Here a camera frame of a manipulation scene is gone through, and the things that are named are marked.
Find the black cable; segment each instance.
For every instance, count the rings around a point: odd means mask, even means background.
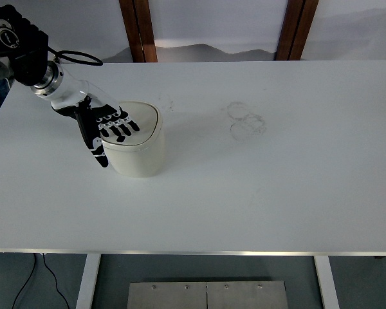
[[[56,278],[56,275],[54,274],[54,272],[49,268],[49,266],[47,266],[46,264],[46,258],[44,257],[44,253],[43,253],[43,262],[44,262],[44,266],[51,272],[51,274],[53,275],[54,277],[54,280],[56,281],[56,290],[57,290],[57,293],[59,293],[64,301],[66,302],[66,305],[67,305],[67,308],[70,309],[70,306],[69,306],[69,303],[67,302],[67,299],[64,297],[64,295],[62,294],[62,292],[59,291],[59,287],[57,286],[57,278]]]
[[[33,253],[33,257],[34,257],[34,264],[33,264],[33,269],[32,269],[32,272],[30,272],[30,276],[28,276],[26,282],[24,283],[23,287],[20,289],[19,293],[17,293],[15,299],[14,299],[14,302],[13,302],[13,306],[12,306],[12,309],[14,308],[14,305],[15,305],[15,302],[17,301],[17,298],[19,297],[21,291],[23,291],[23,288],[27,285],[27,282],[29,282],[30,278],[32,277],[32,274],[34,272],[34,269],[36,267],[36,255]]]
[[[82,53],[81,51],[74,51],[74,50],[61,50],[61,51],[55,51],[53,48],[48,47],[48,50],[54,54],[54,56],[65,59],[67,61],[71,61],[74,63],[79,63],[79,64],[85,64],[88,66],[102,66],[103,61],[101,61],[99,58],[89,55],[88,53]],[[85,58],[89,58],[94,61],[85,61],[85,60],[79,60],[75,58],[68,57],[66,55],[77,55]]]

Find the floor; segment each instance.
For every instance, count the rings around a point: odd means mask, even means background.
[[[15,308],[67,308],[42,256]],[[0,253],[0,309],[11,308],[33,267],[33,254]],[[83,254],[46,254],[59,290],[75,308]],[[331,257],[341,309],[386,308],[386,257]],[[126,308],[130,282],[283,280],[290,309],[322,308],[312,257],[103,255],[93,309]]]

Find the white wall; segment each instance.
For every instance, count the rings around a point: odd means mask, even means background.
[[[276,52],[287,0],[150,0],[156,46]]]
[[[47,33],[55,50],[103,59],[129,47],[118,0],[0,0],[6,4]]]
[[[320,0],[303,59],[386,59],[386,0]]]

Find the table leg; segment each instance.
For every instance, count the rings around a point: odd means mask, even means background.
[[[339,309],[335,283],[328,256],[315,256],[317,277],[324,309]]]
[[[101,254],[88,254],[84,265],[82,283],[78,292],[76,309],[91,309],[95,292]]]

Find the white container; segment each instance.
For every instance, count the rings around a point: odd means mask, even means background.
[[[139,132],[132,131],[124,142],[102,137],[104,152],[110,164],[120,174],[129,177],[155,175],[165,160],[163,119],[158,108],[138,101],[125,101],[119,106],[137,123]]]

